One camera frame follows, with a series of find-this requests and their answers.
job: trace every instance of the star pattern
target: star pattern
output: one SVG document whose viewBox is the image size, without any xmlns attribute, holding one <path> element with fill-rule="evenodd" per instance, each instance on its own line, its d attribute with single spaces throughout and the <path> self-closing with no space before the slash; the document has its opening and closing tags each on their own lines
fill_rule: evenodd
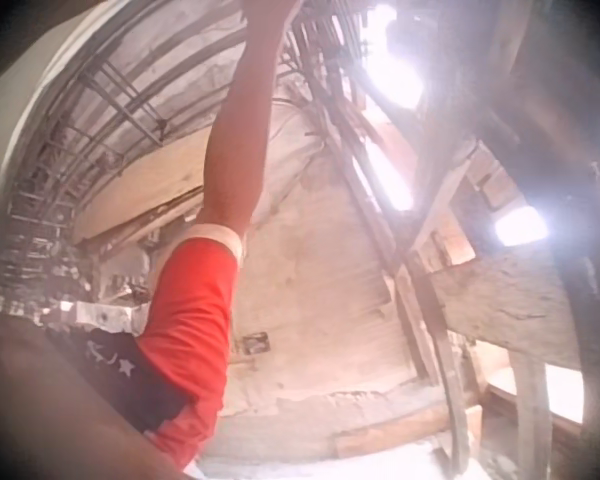
<svg viewBox="0 0 600 480">
<path fill-rule="evenodd" d="M 136 368 L 135 365 L 129 360 L 122 359 L 120 360 L 120 369 L 118 370 L 118 372 L 124 373 L 127 376 L 127 378 L 131 378 L 131 370 L 133 370 L 134 368 Z"/>
</svg>

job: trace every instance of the dark blue fabric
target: dark blue fabric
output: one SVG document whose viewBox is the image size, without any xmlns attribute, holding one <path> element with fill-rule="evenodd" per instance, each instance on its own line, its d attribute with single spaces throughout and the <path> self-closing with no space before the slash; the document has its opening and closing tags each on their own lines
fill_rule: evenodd
<svg viewBox="0 0 600 480">
<path fill-rule="evenodd" d="M 157 431 L 191 402 L 153 367 L 131 334 L 45 330 L 58 352 L 141 433 Z"/>
</svg>

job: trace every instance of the window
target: window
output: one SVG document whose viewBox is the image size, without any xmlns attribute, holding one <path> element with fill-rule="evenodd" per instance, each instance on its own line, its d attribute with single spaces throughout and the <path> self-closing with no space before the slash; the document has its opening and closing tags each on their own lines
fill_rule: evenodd
<svg viewBox="0 0 600 480">
<path fill-rule="evenodd" d="M 411 197 L 411 192 L 405 184 L 402 175 L 400 175 L 400 172 L 398 172 L 393 163 L 391 163 L 391 160 L 387 158 L 380 147 L 378 147 L 369 139 L 365 140 L 365 148 L 367 150 L 367 155 L 369 156 L 369 162 L 371 163 L 373 172 L 375 173 L 378 182 L 382 186 L 382 189 L 389 197 L 389 201 L 391 202 L 393 208 L 399 212 L 404 212 L 413 208 L 413 198 Z M 369 181 L 367 180 L 367 177 L 363 173 L 357 161 L 354 161 L 354 168 L 358 174 L 358 177 L 360 178 L 362 186 L 367 192 L 367 195 L 376 200 L 373 195 L 373 190 L 369 185 Z"/>
<path fill-rule="evenodd" d="M 424 92 L 424 83 L 415 69 L 389 51 L 387 27 L 396 20 L 396 10 L 378 5 L 369 11 L 362 40 L 368 48 L 366 70 L 380 91 L 402 108 L 415 110 Z"/>
<path fill-rule="evenodd" d="M 549 230 L 538 211 L 530 206 L 508 213 L 496 222 L 496 234 L 507 247 L 542 240 Z"/>
</svg>

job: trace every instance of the person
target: person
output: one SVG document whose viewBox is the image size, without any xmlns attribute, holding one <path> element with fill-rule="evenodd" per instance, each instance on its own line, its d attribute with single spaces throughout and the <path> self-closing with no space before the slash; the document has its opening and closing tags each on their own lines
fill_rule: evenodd
<svg viewBox="0 0 600 480">
<path fill-rule="evenodd" d="M 242 242 L 263 186 L 278 57 L 301 3 L 243 0 L 246 46 L 211 129 L 203 207 L 159 274 L 145 331 L 48 329 L 86 381 L 180 468 L 222 409 Z"/>
</svg>

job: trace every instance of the red sleeve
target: red sleeve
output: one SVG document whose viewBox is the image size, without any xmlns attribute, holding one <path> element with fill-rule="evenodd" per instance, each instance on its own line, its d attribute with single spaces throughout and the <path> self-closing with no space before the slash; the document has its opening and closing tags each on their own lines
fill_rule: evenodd
<svg viewBox="0 0 600 480">
<path fill-rule="evenodd" d="M 168 426 L 166 443 L 154 440 L 180 459 L 177 463 L 183 456 L 190 457 L 187 462 L 193 459 L 199 444 L 213 434 L 222 409 L 237 272 L 236 258 L 220 243 L 204 238 L 184 242 L 164 266 L 147 328 L 137 339 L 149 360 L 194 401 L 180 425 Z"/>
</svg>

